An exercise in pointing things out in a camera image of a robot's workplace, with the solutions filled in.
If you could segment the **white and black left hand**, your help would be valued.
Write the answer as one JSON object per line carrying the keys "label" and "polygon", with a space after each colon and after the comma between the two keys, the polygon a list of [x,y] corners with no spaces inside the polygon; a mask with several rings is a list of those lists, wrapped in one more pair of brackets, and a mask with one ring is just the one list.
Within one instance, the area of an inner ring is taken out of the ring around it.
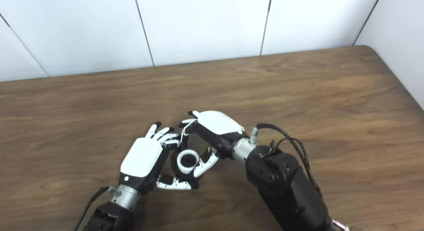
{"label": "white and black left hand", "polygon": [[188,181],[172,175],[163,174],[170,151],[180,147],[180,135],[173,127],[164,127],[155,122],[144,137],[135,140],[123,159],[118,184],[135,195],[143,196],[154,189],[199,189],[195,181]]}

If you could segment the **white and black right hand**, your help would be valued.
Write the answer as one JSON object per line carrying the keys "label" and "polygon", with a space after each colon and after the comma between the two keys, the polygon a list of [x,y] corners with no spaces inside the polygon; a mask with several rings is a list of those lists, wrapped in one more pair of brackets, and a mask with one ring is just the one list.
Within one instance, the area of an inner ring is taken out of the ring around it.
{"label": "white and black right hand", "polygon": [[249,138],[242,125],[218,111],[189,111],[188,114],[192,118],[178,125],[182,128],[180,151],[189,151],[188,140],[193,133],[208,144],[194,168],[189,171],[188,179],[198,180],[218,159],[238,159],[236,148]]}

